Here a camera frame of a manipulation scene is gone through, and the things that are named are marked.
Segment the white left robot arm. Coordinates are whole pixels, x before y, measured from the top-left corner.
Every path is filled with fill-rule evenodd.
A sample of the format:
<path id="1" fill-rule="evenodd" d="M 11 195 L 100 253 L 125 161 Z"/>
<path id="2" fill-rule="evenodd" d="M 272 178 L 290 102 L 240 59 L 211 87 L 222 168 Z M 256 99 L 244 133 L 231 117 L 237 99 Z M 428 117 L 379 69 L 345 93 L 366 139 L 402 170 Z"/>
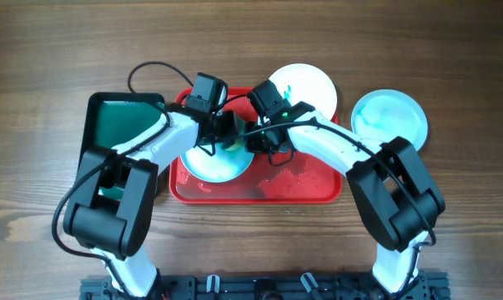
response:
<path id="1" fill-rule="evenodd" d="M 124 145 L 94 145 L 81 156 L 74 184 L 52 220 L 55 243 L 65 252 L 101 261 L 113 291 L 107 298 L 165 299 L 160 271 L 143 246 L 160 173 L 188 150 L 210 143 L 229 148 L 245 121 L 233 111 L 202 114 L 186 107 L 152 107 L 159 119 Z"/>

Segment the green sponge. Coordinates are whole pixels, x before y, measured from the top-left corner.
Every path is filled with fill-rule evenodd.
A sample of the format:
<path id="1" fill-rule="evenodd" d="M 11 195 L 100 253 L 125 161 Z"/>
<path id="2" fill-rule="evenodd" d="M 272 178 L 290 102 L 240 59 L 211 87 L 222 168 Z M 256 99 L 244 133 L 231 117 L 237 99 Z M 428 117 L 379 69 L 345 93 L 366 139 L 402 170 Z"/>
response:
<path id="1" fill-rule="evenodd" d="M 224 144 L 224 150 L 227 152 L 241 151 L 244 148 L 245 148 L 245 145 L 240 140 L 236 140 L 233 142 L 227 142 Z"/>

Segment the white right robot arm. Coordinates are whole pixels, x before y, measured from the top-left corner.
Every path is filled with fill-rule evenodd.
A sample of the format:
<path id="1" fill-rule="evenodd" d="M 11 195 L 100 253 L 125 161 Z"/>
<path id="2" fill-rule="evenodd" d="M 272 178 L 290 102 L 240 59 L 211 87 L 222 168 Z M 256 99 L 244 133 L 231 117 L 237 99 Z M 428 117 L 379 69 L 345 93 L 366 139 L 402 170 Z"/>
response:
<path id="1" fill-rule="evenodd" d="M 435 245 L 434 226 L 445 210 L 442 194 L 414 146 L 360 137 L 306 102 L 254 105 L 260 125 L 247 132 L 269 150 L 288 145 L 345 175 L 365 228 L 378 244 L 373 276 L 399 296 L 415 279 L 420 249 Z"/>

